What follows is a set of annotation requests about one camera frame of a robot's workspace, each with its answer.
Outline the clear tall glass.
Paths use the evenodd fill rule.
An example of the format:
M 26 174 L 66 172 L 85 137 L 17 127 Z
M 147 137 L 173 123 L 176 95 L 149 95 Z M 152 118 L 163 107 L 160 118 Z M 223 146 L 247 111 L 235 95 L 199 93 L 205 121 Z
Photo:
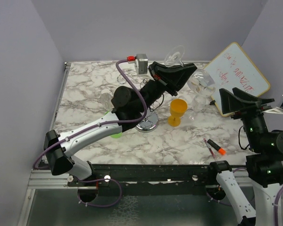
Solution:
M 100 96 L 100 102 L 103 105 L 104 109 L 107 111 L 111 111 L 113 109 L 111 100 L 112 96 L 109 93 L 103 93 Z

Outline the green plastic wine glass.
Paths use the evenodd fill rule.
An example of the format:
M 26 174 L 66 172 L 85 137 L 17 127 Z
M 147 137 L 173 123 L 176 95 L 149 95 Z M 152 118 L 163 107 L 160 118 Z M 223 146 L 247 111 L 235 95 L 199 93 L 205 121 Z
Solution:
M 106 112 L 104 116 L 106 121 L 119 121 L 117 116 L 112 112 Z M 122 130 L 120 130 L 119 133 L 115 133 L 111 135 L 112 138 L 120 138 L 121 136 L 122 136 Z

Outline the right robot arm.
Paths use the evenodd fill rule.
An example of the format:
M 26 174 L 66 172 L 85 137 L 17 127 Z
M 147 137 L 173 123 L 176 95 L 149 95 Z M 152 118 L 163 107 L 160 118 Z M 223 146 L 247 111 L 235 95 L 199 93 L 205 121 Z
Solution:
M 273 98 L 259 98 L 239 88 L 219 90 L 222 112 L 240 119 L 253 155 L 246 156 L 246 170 L 255 196 L 252 207 L 238 185 L 228 162 L 210 164 L 208 181 L 219 184 L 235 212 L 240 226 L 280 226 L 283 193 L 283 130 L 269 131 L 265 113 L 275 112 Z

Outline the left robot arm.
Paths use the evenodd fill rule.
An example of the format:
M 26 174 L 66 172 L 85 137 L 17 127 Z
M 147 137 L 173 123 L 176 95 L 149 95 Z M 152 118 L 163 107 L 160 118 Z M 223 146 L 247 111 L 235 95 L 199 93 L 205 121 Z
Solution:
M 157 99 L 165 92 L 177 96 L 177 92 L 197 69 L 194 63 L 167 67 L 153 62 L 148 67 L 152 78 L 138 89 L 120 68 L 119 65 L 122 63 L 125 63 L 125 60 L 116 62 L 116 68 L 129 87 L 120 86 L 115 90 L 111 100 L 112 111 L 75 130 L 60 134 L 51 130 L 46 133 L 44 154 L 52 175 L 70 173 L 83 185 L 91 185 L 95 179 L 91 164 L 77 158 L 75 154 L 103 138 L 136 127 L 146 117 L 148 108 Z

